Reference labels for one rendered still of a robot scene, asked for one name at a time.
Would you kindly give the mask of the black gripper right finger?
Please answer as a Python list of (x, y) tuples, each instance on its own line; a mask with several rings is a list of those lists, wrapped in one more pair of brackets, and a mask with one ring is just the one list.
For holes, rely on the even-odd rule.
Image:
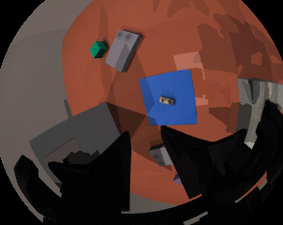
[(194, 138), (171, 127), (160, 127), (161, 139), (165, 143), (165, 150), (182, 180), (183, 187), (189, 199), (201, 195), (202, 185), (212, 175), (217, 163), (223, 155), (235, 149), (246, 139), (247, 128), (240, 128), (230, 136), (207, 142)]

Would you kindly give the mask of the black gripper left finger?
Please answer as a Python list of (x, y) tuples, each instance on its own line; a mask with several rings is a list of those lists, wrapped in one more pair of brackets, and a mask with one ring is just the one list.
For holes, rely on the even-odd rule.
[(89, 164), (62, 164), (48, 162), (48, 168), (60, 180), (78, 188), (101, 192), (120, 211), (130, 207), (131, 149), (129, 131), (122, 132), (111, 146)]

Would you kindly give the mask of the blue square patch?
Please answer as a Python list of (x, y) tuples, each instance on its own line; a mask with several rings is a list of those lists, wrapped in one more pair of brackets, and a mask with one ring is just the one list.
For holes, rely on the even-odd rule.
[[(140, 79), (150, 125), (197, 124), (194, 85), (189, 68)], [(174, 106), (159, 99), (174, 98)]]

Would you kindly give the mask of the small green block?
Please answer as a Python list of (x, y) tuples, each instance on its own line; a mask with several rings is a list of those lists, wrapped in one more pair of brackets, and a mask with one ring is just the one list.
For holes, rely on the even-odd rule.
[(103, 41), (94, 42), (92, 48), (90, 48), (90, 53), (93, 54), (94, 59), (100, 59), (101, 55), (108, 49), (105, 48)]

